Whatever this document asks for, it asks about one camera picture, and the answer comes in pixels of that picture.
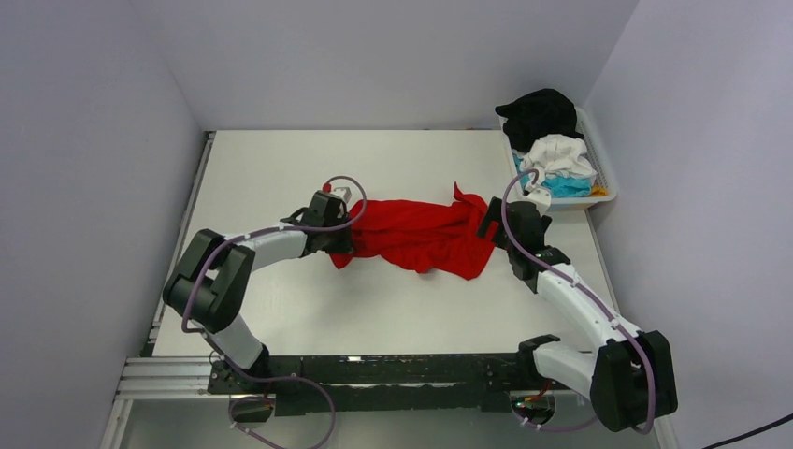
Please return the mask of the red t shirt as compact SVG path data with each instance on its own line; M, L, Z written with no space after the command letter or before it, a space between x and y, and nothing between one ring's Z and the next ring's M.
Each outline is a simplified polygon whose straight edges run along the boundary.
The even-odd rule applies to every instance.
M332 254L338 269L355 258L380 257L400 268L426 274L441 270L464 280L477 278L487 266L494 232L477 235L488 206L476 194L453 187L452 203L407 199L358 200L351 209L353 252Z

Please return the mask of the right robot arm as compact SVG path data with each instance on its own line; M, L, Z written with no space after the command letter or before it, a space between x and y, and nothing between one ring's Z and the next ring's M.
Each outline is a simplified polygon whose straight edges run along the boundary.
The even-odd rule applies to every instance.
M646 430L678 409L670 343L619 315L589 287L570 259L545 242L550 217L531 202L491 199L477 234L508 256L512 273L583 333L590 349L546 334L521 342L515 375L537 388L557 381L587 399L613 432Z

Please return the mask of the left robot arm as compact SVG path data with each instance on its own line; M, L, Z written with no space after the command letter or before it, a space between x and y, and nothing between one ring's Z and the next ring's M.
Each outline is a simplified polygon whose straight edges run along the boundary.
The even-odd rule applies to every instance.
M240 314L252 273L314 253L351 253L351 196L347 187L325 185L270 228L237 236L202 229L166 281L164 303L234 365L232 381L244 392L261 390L271 374L267 347Z

